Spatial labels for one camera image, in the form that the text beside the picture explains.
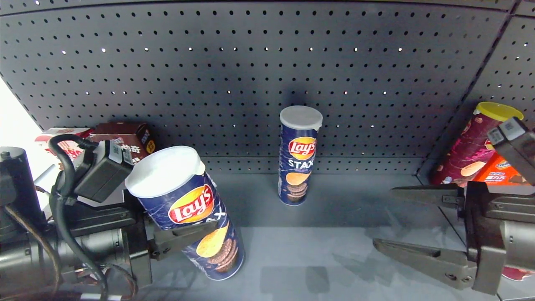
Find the brown snack box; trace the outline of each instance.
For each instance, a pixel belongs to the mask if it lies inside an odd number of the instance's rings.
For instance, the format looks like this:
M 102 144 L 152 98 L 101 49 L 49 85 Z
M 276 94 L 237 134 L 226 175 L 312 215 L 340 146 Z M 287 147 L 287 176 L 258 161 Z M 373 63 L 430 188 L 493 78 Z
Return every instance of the brown snack box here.
M 132 152 L 132 161 L 137 164 L 141 159 L 156 150 L 149 127 L 143 122 L 109 122 L 97 125 L 89 136 L 91 141 L 111 140 L 120 147 Z

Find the potato chip image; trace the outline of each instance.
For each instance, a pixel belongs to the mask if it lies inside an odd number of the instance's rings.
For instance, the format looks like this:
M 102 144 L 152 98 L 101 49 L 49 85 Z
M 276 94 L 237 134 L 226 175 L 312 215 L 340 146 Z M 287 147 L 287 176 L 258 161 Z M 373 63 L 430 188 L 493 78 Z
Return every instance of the potato chip image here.
M 304 181 L 306 181 L 309 176 L 310 176 L 310 173 L 308 173 L 308 174 L 300 174 L 300 173 L 297 173 L 297 172 L 290 172 L 290 173 L 288 173 L 286 175 L 286 181 L 290 185 L 297 186 L 297 185 L 303 183 Z
M 206 235 L 197 246 L 197 254 L 205 258 L 216 255 L 223 246 L 223 242 L 227 236 L 228 225 Z
M 485 164 L 486 163 L 482 161 L 477 161 L 472 164 L 468 164 L 467 166 L 463 167 L 463 169 L 461 169 L 461 176 L 469 177 L 478 172 L 481 168 L 483 168 Z

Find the sticker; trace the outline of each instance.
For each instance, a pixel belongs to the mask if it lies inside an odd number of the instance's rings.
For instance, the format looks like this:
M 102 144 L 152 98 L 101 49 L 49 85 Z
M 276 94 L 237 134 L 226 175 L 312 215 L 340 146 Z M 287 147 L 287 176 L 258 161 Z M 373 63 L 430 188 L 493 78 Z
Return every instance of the sticker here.
M 110 142 L 110 154 L 108 155 L 111 161 L 121 164 L 123 162 L 123 152 L 121 147 L 117 144 Z
M 520 137 L 522 134 L 526 132 L 514 118 L 508 119 L 504 123 L 500 124 L 499 127 L 502 133 L 505 135 L 505 137 L 509 141 L 512 141 Z
M 129 150 L 123 149 L 123 159 L 126 163 L 134 165 L 134 162 L 132 161 L 132 152 L 130 152 Z
M 152 154 L 155 149 L 156 145 L 154 144 L 154 141 L 149 141 L 149 143 L 147 143 L 147 153 Z
M 505 137 L 500 132 L 500 129 L 495 127 L 492 130 L 490 130 L 487 134 L 488 139 L 491 141 L 492 145 L 496 145 L 502 141 L 505 141 Z

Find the black cable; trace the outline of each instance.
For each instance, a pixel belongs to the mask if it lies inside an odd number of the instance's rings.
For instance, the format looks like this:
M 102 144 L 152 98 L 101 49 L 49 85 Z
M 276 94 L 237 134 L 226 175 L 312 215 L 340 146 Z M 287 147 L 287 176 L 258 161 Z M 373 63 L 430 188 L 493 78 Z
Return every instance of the black cable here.
M 82 263 L 87 266 L 91 273 L 95 276 L 97 281 L 99 282 L 101 286 L 101 297 L 100 301 L 107 301 L 108 300 L 108 282 L 106 280 L 106 276 L 104 276 L 104 273 L 102 273 L 102 270 L 95 264 L 95 262 L 86 254 L 86 252 L 82 249 L 82 247 L 78 244 L 78 242 L 74 239 L 71 232 L 69 231 L 67 227 L 67 223 L 65 221 L 65 203 L 67 202 L 68 198 L 71 196 L 73 190 L 74 190 L 74 177 L 75 177 L 75 170 L 74 165 L 71 161 L 71 159 L 68 157 L 68 155 L 61 149 L 61 147 L 58 145 L 59 142 L 72 140 L 76 142 L 81 148 L 87 149 L 91 151 L 91 149 L 94 149 L 98 144 L 84 140 L 76 135 L 72 134 L 62 134 L 55 137 L 52 137 L 48 141 L 48 147 L 56 154 L 56 156 L 59 158 L 61 163 L 63 164 L 63 173 L 58 175 L 58 179 L 56 180 L 56 183 L 58 183 L 59 177 L 63 175 L 63 185 L 58 188 L 58 191 L 52 191 L 52 195 L 59 194 L 60 197 L 57 199 L 56 202 L 56 208 L 53 210 L 52 215 L 54 217 L 54 220 L 56 221 L 56 226 L 59 231 L 59 234 L 63 237 L 63 240 L 65 243 L 71 248 L 72 252 L 82 261 Z
M 139 287 L 137 285 L 137 281 L 134 279 L 134 277 L 132 277 L 132 275 L 130 275 L 127 270 L 114 264 L 103 264 L 101 265 L 101 267 L 115 269 L 119 274 L 124 276 L 126 281 L 128 281 L 128 284 L 130 286 L 130 296 L 125 296 L 124 298 L 122 298 L 123 300 L 132 300 L 135 297 L 135 295 L 139 291 Z
M 32 223 L 29 220 L 25 219 L 15 207 L 12 207 L 11 205 L 5 205 L 4 209 L 7 214 L 9 214 L 16 222 L 18 222 L 26 231 L 28 231 L 35 238 L 37 243 L 41 245 L 41 247 L 50 257 L 50 260 L 52 261 L 52 266 L 54 267 L 54 288 L 52 290 L 52 298 L 54 298 L 62 281 L 61 263 L 58 253 L 52 248 L 48 240 L 43 237 L 43 235 L 32 225 Z
M 108 281 L 106 280 L 106 276 L 104 276 L 104 273 L 102 273 L 102 270 L 95 264 L 89 256 L 85 253 L 85 251 L 82 249 L 82 247 L 76 242 L 74 237 L 71 235 L 71 232 L 67 228 L 67 225 L 65 223 L 65 202 L 64 200 L 58 200 L 56 203 L 56 210 L 54 214 L 54 220 L 56 221 L 57 229 L 59 230 L 59 233 L 63 237 L 63 240 L 67 243 L 67 245 L 71 248 L 72 252 L 80 261 L 83 262 L 84 265 L 86 265 L 90 270 L 91 273 L 95 276 L 96 280 L 99 282 L 101 286 L 101 297 L 100 301 L 107 301 L 108 300 Z
M 74 164 L 72 163 L 68 155 L 65 153 L 65 151 L 63 151 L 63 149 L 58 145 L 59 142 L 67 140 L 72 140 L 76 142 L 81 148 L 88 150 L 90 150 L 91 148 L 94 149 L 96 145 L 98 145 L 94 142 L 84 140 L 79 136 L 73 134 L 62 134 L 54 136 L 48 141 L 48 147 L 56 154 L 58 159 L 63 164 L 64 183 L 61 188 L 59 188 L 59 194 L 62 197 L 68 197 L 74 190 Z

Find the barcode label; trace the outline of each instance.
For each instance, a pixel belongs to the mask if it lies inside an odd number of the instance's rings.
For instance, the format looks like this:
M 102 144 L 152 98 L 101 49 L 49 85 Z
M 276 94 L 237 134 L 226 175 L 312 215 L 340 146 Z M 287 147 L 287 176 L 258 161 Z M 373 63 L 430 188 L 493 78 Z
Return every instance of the barcode label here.
M 500 129 L 502 130 L 503 134 L 509 141 L 512 141 L 520 137 L 522 134 L 526 132 L 514 118 L 510 118 L 506 120 L 504 123 L 500 124 Z
M 505 140 L 505 137 L 501 134 L 497 127 L 490 130 L 487 134 L 487 137 L 492 145 L 496 145 Z
M 123 159 L 125 159 L 125 162 L 130 164 L 130 165 L 134 165 L 134 162 L 132 161 L 132 152 L 127 150 L 127 149 L 123 149 Z
M 123 152 L 121 147 L 110 141 L 110 160 L 121 164 L 123 162 Z

